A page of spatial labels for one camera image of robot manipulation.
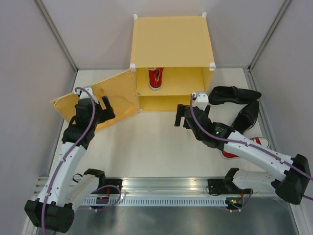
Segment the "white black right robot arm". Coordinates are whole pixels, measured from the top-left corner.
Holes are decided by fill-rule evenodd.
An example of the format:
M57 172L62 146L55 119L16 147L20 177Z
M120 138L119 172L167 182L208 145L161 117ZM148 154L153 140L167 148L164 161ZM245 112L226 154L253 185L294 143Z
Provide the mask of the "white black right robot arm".
M295 157L270 150L244 137L228 125L212 122L208 117L210 106L179 104L175 126L192 130L195 138L207 147L239 156L263 169L262 172L243 171L232 168L224 177L223 187L228 193L239 189L273 191L288 203L299 205L305 198L305 191L313 178L308 159L298 154Z

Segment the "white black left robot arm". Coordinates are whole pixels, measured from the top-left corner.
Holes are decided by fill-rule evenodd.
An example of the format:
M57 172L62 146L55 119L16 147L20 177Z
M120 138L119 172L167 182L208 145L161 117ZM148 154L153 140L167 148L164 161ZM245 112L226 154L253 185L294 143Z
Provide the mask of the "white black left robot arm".
M103 193L107 188L105 173L91 169L70 188L75 170L95 136L98 124L114 119L115 114L106 96L105 108L90 97L80 97L76 114L64 131L57 164L35 200L28 200L24 210L32 224L47 231L66 233L73 224L75 212L88 196Z

